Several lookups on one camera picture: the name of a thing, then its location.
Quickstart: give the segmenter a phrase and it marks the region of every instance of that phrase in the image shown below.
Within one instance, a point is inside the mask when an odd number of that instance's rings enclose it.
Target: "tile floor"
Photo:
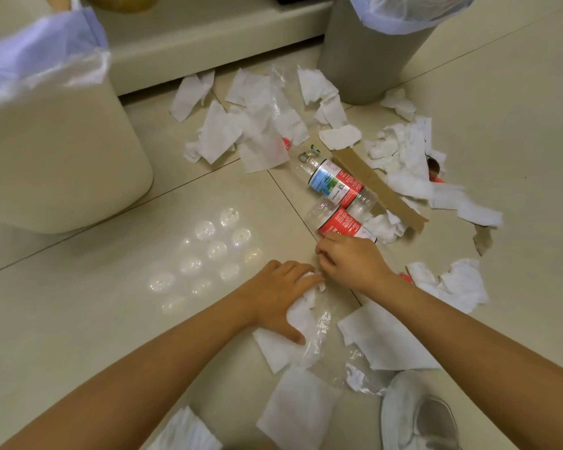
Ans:
[[[228,65],[217,71],[209,97],[224,100],[237,67],[309,68],[318,51],[318,41],[309,41]],[[563,365],[563,0],[476,0],[437,29],[402,80],[419,113],[434,120],[434,145],[449,155],[447,180],[504,212],[505,226],[481,261],[492,301],[474,316]],[[214,167],[185,161],[182,147],[206,109],[174,121],[168,107],[177,85],[122,98],[155,170],[149,193],[128,211],[60,236],[0,224],[0,442],[109,363],[220,298],[262,260],[314,261],[316,240],[301,217],[315,196],[287,166],[247,176],[234,153]],[[398,121],[378,104],[346,107],[364,138]],[[237,228],[253,235],[232,259],[240,276],[151,291],[157,275],[177,273],[195,225],[216,222],[229,207],[240,214]],[[395,264],[422,260],[440,273],[477,256],[472,225],[453,212],[427,215],[421,236],[389,246]],[[232,234],[222,228],[217,236],[228,241]],[[257,248],[256,263],[244,263]],[[336,319],[359,306],[338,286],[321,302]],[[332,326],[329,366],[339,366],[345,351]],[[514,448],[448,375],[427,376],[451,404],[464,449]],[[247,333],[181,402],[227,448],[273,448],[255,421],[277,380]],[[237,414],[240,400],[246,409]],[[345,393],[323,448],[379,448],[378,406],[376,398]]]

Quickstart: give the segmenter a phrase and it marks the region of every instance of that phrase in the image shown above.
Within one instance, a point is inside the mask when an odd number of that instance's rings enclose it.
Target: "yellow round object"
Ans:
[[[139,13],[156,5],[158,0],[88,0],[93,5],[117,13]]]

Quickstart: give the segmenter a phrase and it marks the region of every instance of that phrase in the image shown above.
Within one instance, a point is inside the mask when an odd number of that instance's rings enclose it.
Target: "plastic bottle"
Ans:
[[[378,196],[373,191],[364,187],[330,159],[323,158],[314,146],[293,147],[289,154],[292,170],[300,180],[327,196],[334,204],[346,209],[358,221],[361,221],[378,201]]]
[[[344,208],[332,203],[327,197],[320,197],[309,210],[304,220],[312,230],[321,235],[337,232],[353,237],[369,238],[374,243],[378,238],[364,228]]]

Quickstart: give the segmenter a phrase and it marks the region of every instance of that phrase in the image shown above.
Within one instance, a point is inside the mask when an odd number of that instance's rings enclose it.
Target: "person's right hand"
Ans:
[[[396,279],[369,239],[329,233],[317,243],[315,253],[332,279],[365,295],[373,294],[381,281]]]

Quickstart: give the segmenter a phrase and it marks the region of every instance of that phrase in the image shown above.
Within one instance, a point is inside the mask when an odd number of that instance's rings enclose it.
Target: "bottle label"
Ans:
[[[363,188],[361,182],[329,159],[321,163],[308,185],[342,208],[348,208]]]
[[[324,225],[319,227],[320,234],[326,235],[330,232],[337,232],[342,235],[350,235],[358,238],[369,238],[374,243],[378,238],[348,214],[344,208],[338,208]]]

